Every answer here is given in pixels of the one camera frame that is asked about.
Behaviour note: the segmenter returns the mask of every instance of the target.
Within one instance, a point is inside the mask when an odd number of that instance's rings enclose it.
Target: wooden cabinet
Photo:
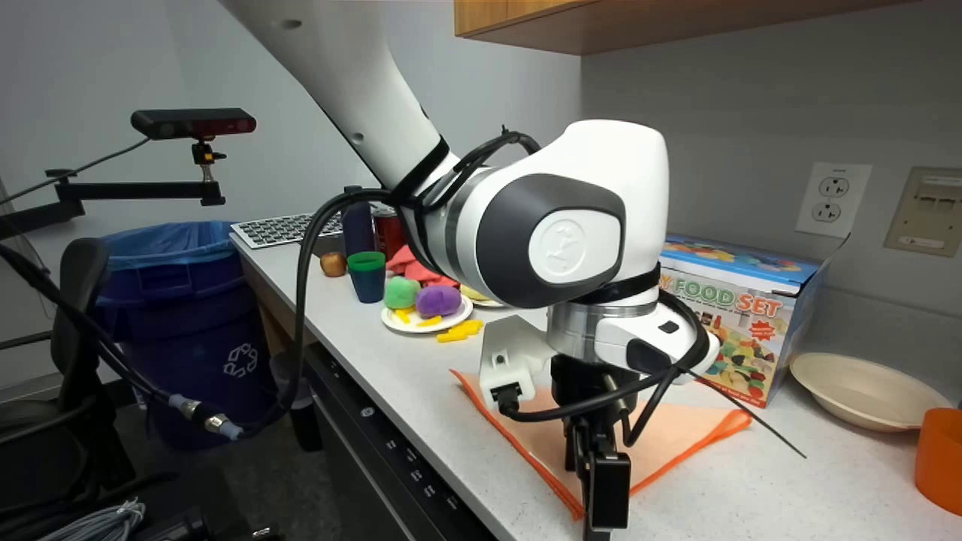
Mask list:
[[[595,55],[912,0],[454,0],[456,35]]]

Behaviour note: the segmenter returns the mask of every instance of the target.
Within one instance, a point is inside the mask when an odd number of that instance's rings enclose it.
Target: wall outlet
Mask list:
[[[962,167],[912,167],[884,246],[953,258],[962,245]]]
[[[795,231],[846,237],[863,205],[873,164],[815,163]]]

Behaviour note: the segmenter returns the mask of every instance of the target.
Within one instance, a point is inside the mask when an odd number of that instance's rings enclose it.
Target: black chair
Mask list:
[[[93,312],[104,271],[108,251],[101,242],[72,242],[60,258],[67,304]],[[0,351],[35,341],[50,343],[50,362],[62,382],[56,400],[0,407],[0,537],[45,531],[72,510],[136,482],[114,434],[114,403],[96,376],[96,343],[56,309],[50,334],[0,343]]]

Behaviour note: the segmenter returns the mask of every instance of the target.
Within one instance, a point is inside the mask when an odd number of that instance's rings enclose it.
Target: blue trash bin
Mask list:
[[[110,268],[96,316],[150,382],[245,425],[272,407],[276,385],[228,231],[228,223],[168,223],[104,237]],[[165,407],[146,403],[146,414],[170,447],[225,441]]]

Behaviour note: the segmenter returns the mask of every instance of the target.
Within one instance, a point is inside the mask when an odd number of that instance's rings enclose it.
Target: keyboard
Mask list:
[[[301,245],[307,223],[310,223],[307,214],[289,214],[289,216],[234,223],[231,231],[245,246],[264,251],[264,246]]]

